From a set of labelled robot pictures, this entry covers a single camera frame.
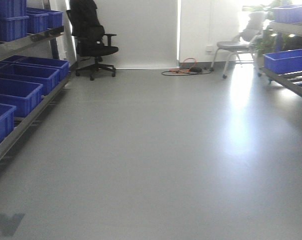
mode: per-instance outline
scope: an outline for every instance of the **chair base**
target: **chair base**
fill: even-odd
[[[75,75],[78,77],[80,76],[80,71],[85,71],[85,70],[90,70],[91,74],[90,74],[90,80],[93,81],[94,80],[94,72],[98,72],[100,69],[112,72],[112,77],[115,77],[116,75],[116,68],[114,67],[114,65],[109,65],[109,64],[101,64],[99,63],[99,61],[101,61],[101,57],[97,56],[94,58],[95,63],[91,64],[89,66],[85,66],[85,67],[81,67],[81,68],[77,68],[75,70]]]
[[[221,50],[221,48],[217,48],[217,50],[215,51],[214,58],[213,58],[213,61],[212,61],[212,63],[211,63],[211,68],[210,68],[210,71],[211,71],[211,72],[214,71],[214,63],[215,63],[215,60],[216,60],[217,52],[218,52],[219,50]],[[251,54],[252,59],[253,59],[253,64],[255,64],[254,55],[253,55],[253,53],[251,52],[251,50],[250,50],[249,48],[248,48],[247,50],[241,50],[241,51],[230,51],[230,53],[229,53],[228,56],[227,56],[225,65],[224,65],[224,69],[223,69],[223,79],[226,79],[226,78],[227,78],[226,71],[227,71],[227,68],[228,68],[230,59],[231,59],[231,57],[232,57],[233,55],[236,55],[236,57],[237,57],[237,59],[239,60],[240,64],[242,64],[242,61],[241,61],[241,59],[240,59],[240,54]]]

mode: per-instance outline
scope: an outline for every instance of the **wall outlet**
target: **wall outlet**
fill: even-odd
[[[214,52],[214,46],[206,45],[205,51],[207,51],[208,53]]]

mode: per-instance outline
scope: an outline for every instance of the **metal shelf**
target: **metal shelf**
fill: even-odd
[[[62,32],[64,32],[64,26],[52,28],[36,34],[29,34],[26,37],[14,41],[0,42],[0,61],[41,42],[55,39],[56,37],[61,36]]]
[[[49,105],[54,97],[63,89],[63,87],[69,81],[69,75],[62,80],[51,92],[46,95],[38,106],[36,106],[25,118],[19,122],[19,124],[13,129],[13,131],[0,143],[0,160],[7,151],[15,144],[15,142],[22,136],[32,122],[43,112],[43,110]]]
[[[302,37],[302,22],[288,24],[272,21],[270,22],[270,27],[277,32],[295,34]]]
[[[295,92],[297,95],[302,97],[302,72],[277,75],[276,73],[270,71],[267,68],[263,68],[263,72],[274,81],[278,82],[279,84],[283,85],[284,87],[288,88],[289,90]]]
[[[277,32],[295,34],[302,37],[302,22],[287,24],[272,21],[270,27]],[[302,97],[302,72],[276,74],[267,68],[263,68],[263,72],[272,80]]]
[[[37,34],[30,34],[26,37],[19,38],[10,42],[0,42],[0,61],[19,53],[29,47],[33,47],[41,42],[50,41],[56,37],[61,36],[64,27],[52,28]],[[33,109],[25,118],[19,119],[19,124],[13,131],[0,143],[0,160],[15,144],[15,142],[22,136],[32,122],[40,115],[40,113],[47,107],[47,105],[54,99],[54,97],[63,89],[69,80],[69,75],[64,78],[51,92],[43,97],[40,104]]]

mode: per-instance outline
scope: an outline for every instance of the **vinyl floor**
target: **vinyl floor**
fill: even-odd
[[[0,162],[0,240],[302,240],[302,98],[251,64],[69,83]]]

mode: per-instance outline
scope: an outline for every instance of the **chair seat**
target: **chair seat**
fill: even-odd
[[[217,47],[224,50],[247,50],[249,45],[240,41],[219,41]]]
[[[98,56],[107,56],[114,54],[119,51],[119,48],[116,46],[104,46],[101,49],[83,49],[81,57],[98,57]]]

